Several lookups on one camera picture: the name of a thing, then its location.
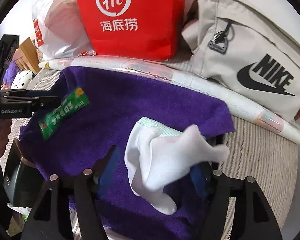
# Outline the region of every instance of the metal buckle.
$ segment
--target metal buckle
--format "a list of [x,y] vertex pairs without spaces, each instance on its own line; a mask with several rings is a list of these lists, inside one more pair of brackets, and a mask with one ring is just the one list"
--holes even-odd
[[221,34],[223,34],[223,33],[224,32],[216,33],[213,36],[212,40],[209,41],[208,46],[209,46],[210,49],[224,55],[224,54],[226,54],[227,49],[228,49],[228,38],[226,36],[223,37],[223,43],[224,43],[223,47],[218,45],[218,43],[220,43],[220,41],[218,41],[218,38],[220,38]]

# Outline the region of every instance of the beige bag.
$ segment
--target beige bag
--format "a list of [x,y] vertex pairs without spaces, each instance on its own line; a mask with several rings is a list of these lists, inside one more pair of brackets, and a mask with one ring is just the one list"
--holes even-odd
[[193,71],[293,120],[300,109],[300,45],[244,0],[195,0],[183,38]]

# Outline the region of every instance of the zipper pull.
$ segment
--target zipper pull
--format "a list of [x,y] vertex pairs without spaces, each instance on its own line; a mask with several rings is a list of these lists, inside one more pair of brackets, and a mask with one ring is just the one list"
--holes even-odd
[[230,26],[232,24],[232,20],[228,21],[227,27],[223,32],[218,32],[216,33],[212,40],[209,41],[208,46],[210,49],[219,52],[221,54],[226,54],[227,49],[228,49],[228,38],[227,38],[227,33],[230,29]]

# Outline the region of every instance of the plastic bag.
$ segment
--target plastic bag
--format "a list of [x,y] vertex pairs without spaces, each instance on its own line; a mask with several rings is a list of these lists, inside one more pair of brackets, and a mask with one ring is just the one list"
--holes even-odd
[[166,60],[175,54],[184,0],[77,0],[98,54]]
[[32,19],[43,60],[95,54],[76,0],[32,0]]

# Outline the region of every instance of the white cloth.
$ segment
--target white cloth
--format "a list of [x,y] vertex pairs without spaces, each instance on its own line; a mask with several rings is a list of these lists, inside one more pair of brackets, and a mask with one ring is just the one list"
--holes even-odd
[[228,155],[226,146],[210,146],[196,125],[182,133],[143,117],[130,133],[124,161],[134,194],[172,215],[177,207],[163,188],[184,177],[195,164],[225,161]]

